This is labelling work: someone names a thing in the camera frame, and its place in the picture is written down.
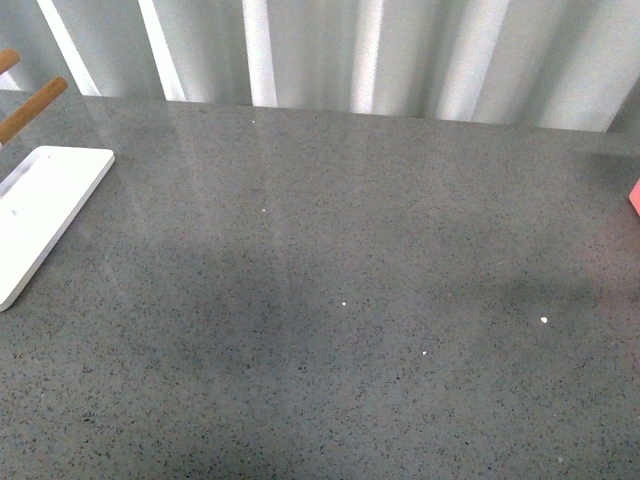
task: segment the gray countertop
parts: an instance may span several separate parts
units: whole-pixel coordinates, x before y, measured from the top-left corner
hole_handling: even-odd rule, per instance
[[[0,314],[0,476],[640,476],[637,139],[65,94],[0,176],[42,144],[116,164]]]

